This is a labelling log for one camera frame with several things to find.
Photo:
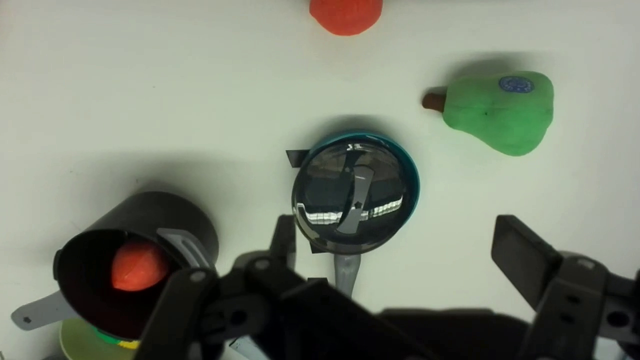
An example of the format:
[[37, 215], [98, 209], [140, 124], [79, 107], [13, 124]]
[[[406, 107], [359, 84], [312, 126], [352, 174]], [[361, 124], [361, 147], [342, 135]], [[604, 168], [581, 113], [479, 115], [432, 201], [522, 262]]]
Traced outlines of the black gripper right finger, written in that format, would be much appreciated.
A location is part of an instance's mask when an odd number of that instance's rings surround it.
[[495, 218], [489, 259], [532, 308], [562, 264], [562, 255], [512, 215]]

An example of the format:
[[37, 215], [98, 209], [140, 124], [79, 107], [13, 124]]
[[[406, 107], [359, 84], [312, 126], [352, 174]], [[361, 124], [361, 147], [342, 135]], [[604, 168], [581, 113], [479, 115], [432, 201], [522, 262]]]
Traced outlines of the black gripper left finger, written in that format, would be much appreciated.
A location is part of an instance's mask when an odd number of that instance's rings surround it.
[[296, 223], [291, 216], [282, 215], [276, 221], [267, 253], [287, 268], [296, 266]]

